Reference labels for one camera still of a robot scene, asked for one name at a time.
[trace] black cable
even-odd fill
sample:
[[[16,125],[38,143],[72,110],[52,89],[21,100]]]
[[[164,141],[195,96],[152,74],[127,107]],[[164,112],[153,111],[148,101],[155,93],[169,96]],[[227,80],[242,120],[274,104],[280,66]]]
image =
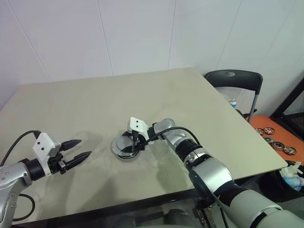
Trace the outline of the black cable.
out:
[[[223,221],[224,221],[225,227],[226,227],[226,228],[229,228],[229,226],[228,226],[228,223],[227,223],[227,220],[226,220],[226,217],[225,217],[225,214],[224,214],[224,211],[223,211],[222,207],[220,207],[220,206],[219,206],[219,210],[220,210],[220,213],[222,214],[222,218],[223,218]]]
[[[27,134],[30,134],[30,133],[39,133],[40,131],[28,131],[28,132],[25,132],[23,133],[21,136],[18,137],[18,139],[15,140],[15,142],[10,146],[9,150],[7,151],[6,155],[4,156],[0,166],[3,166],[4,163],[6,162],[7,158],[9,157],[10,153],[12,152],[12,150],[14,149],[14,147],[17,145],[17,143],[24,137],[26,136]]]
[[[21,136],[19,136],[15,142],[10,146],[9,150],[7,151],[7,153],[5,154],[0,166],[3,166],[4,163],[6,162],[7,158],[9,157],[10,153],[12,152],[12,150],[14,149],[14,147],[17,145],[17,143],[26,135],[30,134],[30,133],[33,133],[34,136],[36,138],[38,138],[39,134],[41,133],[40,131],[28,131],[28,132],[25,132],[23,133]],[[33,214],[34,210],[35,210],[35,201],[34,199],[29,196],[29,195],[26,195],[26,194],[19,194],[19,196],[22,196],[22,197],[25,197],[25,198],[28,198],[31,202],[32,202],[32,209],[30,210],[29,214],[27,214],[26,216],[23,216],[21,218],[13,218],[13,222],[17,222],[17,221],[21,221],[21,220],[24,220],[26,218],[28,218],[29,216],[31,216],[31,214]]]
[[[133,138],[133,144],[132,144],[132,152],[136,152],[135,150],[135,146],[136,146],[136,142],[138,139],[138,132],[137,131],[132,131],[132,138]]]
[[[198,145],[200,145],[200,142],[199,142],[199,140],[197,139],[197,137],[196,137],[190,130],[188,130],[187,128],[185,128],[185,127],[171,127],[171,128],[165,129],[165,130],[163,130],[163,131],[157,133],[156,135],[154,135],[154,136],[151,137],[150,139],[144,141],[142,144],[140,144],[140,145],[136,148],[136,150],[135,150],[134,152],[140,151],[141,149],[143,149],[143,148],[145,147],[145,145],[147,145],[147,144],[148,144],[149,142],[151,142],[152,140],[156,139],[156,138],[157,138],[158,136],[160,136],[161,134],[164,134],[165,132],[168,132],[168,131],[171,131],[171,130],[178,130],[178,129],[184,130],[184,131],[188,132],[188,133],[194,138],[194,140],[196,141],[196,143],[197,143]]]
[[[33,214],[33,212],[35,210],[35,201],[34,201],[34,199],[31,196],[26,195],[26,194],[19,194],[19,196],[28,198],[31,201],[31,203],[32,203],[32,209],[30,210],[30,212],[26,216],[23,216],[21,218],[13,218],[13,222],[18,222],[18,221],[27,219],[29,216],[31,216],[31,214]]]

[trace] orange floor mat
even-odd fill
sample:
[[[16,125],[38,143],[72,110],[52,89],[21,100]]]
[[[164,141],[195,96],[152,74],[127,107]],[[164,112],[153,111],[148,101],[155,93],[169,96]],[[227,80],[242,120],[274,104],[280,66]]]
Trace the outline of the orange floor mat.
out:
[[[284,151],[276,152],[284,159],[290,161],[301,162],[304,164],[304,142],[295,137],[285,128],[278,125],[276,122],[272,121],[269,117],[263,115],[256,115],[252,118],[251,125],[254,128],[266,128],[272,127],[275,133],[272,135],[264,134],[263,136],[269,136],[275,141],[283,143],[285,146],[290,146],[296,149],[295,155],[288,155]]]

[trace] black frame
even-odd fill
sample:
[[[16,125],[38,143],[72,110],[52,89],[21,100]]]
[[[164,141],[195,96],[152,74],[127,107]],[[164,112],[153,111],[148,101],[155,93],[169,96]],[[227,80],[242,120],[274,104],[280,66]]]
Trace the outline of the black frame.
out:
[[[284,127],[286,130],[294,134],[296,137],[304,141],[304,131],[300,127],[290,121],[290,117],[297,115],[304,115],[304,113],[285,115],[283,112],[292,104],[292,102],[304,91],[304,78],[300,83],[293,89],[288,97],[280,104],[270,118]]]

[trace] beige tabletop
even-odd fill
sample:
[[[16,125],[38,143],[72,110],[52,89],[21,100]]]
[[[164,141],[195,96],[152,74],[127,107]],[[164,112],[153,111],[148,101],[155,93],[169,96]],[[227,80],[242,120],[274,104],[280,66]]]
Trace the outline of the beige tabletop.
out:
[[[64,152],[90,157],[64,175],[35,181],[23,193],[36,201],[22,222],[48,219],[193,188],[187,170],[165,141],[157,141],[133,162],[121,162],[111,141],[131,116],[147,124],[172,118],[203,147],[242,178],[286,166],[285,161],[193,68],[24,85],[0,112],[0,158],[15,139],[39,129],[60,141],[81,139]],[[6,164],[34,158],[34,137],[24,138]],[[15,217],[30,203],[18,199]]]

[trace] round metal plate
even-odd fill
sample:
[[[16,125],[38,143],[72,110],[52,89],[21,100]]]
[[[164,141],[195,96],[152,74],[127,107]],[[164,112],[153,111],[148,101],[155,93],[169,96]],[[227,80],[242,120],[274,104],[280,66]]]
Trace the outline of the round metal plate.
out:
[[[263,139],[265,139],[265,141],[268,142],[268,143],[274,142],[274,139],[271,138],[271,137],[263,137]]]
[[[128,136],[118,136],[114,138],[111,144],[111,150],[112,152],[120,159],[120,160],[128,160],[131,161],[135,159],[135,157],[140,153],[134,152],[134,153],[126,153],[122,152],[122,150],[125,147],[132,146],[132,139]]]
[[[289,155],[295,155],[296,154],[296,149],[293,148],[293,147],[287,146],[287,147],[284,148],[284,152],[289,154]]]
[[[256,132],[259,133],[260,135],[265,134],[265,132],[262,128],[256,128]]]
[[[274,134],[275,130],[272,127],[266,127],[266,128],[264,128],[264,132],[266,134]]]
[[[285,148],[284,144],[281,142],[272,142],[271,146],[278,151],[282,151]]]

